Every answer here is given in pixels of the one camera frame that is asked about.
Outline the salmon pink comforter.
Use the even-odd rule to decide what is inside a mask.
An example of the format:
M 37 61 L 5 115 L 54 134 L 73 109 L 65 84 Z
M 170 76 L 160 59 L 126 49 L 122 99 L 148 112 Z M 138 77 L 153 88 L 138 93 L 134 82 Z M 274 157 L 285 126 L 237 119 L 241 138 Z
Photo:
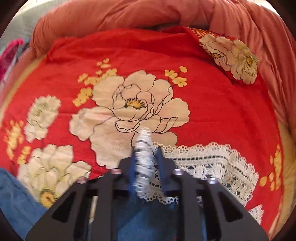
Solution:
M 30 47 L 119 28 L 206 28 L 244 42 L 259 60 L 277 119 L 295 133 L 295 40 L 279 15 L 251 1 L 68 1 L 41 17 Z

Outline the blue denim pants lace hem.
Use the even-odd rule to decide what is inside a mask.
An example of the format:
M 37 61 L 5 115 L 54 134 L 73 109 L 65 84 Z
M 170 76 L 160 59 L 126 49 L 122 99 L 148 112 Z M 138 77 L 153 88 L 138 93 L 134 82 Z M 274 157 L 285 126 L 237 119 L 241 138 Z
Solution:
M 194 178 L 173 160 L 171 193 L 161 188 L 156 146 L 141 135 L 115 169 L 89 179 L 70 145 L 34 149 L 18 178 L 1 169 L 1 240 L 267 240 L 236 197 L 207 174 Z M 137 177 L 129 194 L 128 168 Z

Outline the red floral blanket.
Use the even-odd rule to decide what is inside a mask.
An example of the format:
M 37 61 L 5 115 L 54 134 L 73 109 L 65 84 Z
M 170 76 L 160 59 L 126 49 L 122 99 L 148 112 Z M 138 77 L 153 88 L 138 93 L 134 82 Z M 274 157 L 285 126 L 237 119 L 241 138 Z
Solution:
M 50 207 L 79 177 L 116 168 L 148 128 L 164 156 L 219 179 L 272 235 L 282 144 L 257 66 L 240 40 L 183 27 L 57 40 L 1 110 L 1 168 Z

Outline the grey quilted headboard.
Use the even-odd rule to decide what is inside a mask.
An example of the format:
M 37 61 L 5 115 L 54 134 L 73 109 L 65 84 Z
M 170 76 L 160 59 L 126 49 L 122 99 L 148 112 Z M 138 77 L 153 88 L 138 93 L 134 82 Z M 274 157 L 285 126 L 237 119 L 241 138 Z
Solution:
M 54 7 L 48 3 L 34 6 L 17 14 L 8 24 L 1 36 L 1 49 L 15 39 L 28 39 L 38 20 Z

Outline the pink floral pillow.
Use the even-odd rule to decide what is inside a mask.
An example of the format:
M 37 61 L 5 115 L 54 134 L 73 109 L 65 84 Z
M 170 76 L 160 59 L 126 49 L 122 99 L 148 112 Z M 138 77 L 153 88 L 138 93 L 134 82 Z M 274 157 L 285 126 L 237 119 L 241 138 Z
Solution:
M 16 56 L 18 48 L 23 45 L 23 43 L 23 39 L 12 40 L 1 53 L 1 80 L 8 72 L 8 68 L 12 63 L 13 58 Z

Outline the beige bed sheet mattress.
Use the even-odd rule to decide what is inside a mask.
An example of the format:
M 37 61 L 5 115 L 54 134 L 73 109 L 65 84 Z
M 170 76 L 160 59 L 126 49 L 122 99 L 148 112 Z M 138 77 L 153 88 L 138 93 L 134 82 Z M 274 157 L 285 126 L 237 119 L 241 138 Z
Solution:
M 1 120 L 5 116 L 6 109 L 13 99 L 17 89 L 27 79 L 27 77 L 39 66 L 39 64 L 46 58 L 42 55 L 35 60 L 29 59 L 20 60 L 10 74 L 8 87 L 6 89 L 6 96 L 2 96 L 1 102 Z M 281 209 L 278 210 L 277 225 L 273 229 L 272 238 L 279 234 L 287 233 L 288 229 L 292 226 L 291 218 L 294 218 L 292 210 L 295 207 L 294 194 L 295 194 L 295 143 L 288 128 L 282 123 L 278 123 L 280 131 L 280 138 L 282 142 L 281 155 L 282 155 L 282 183 L 284 187 L 284 194 L 282 196 Z

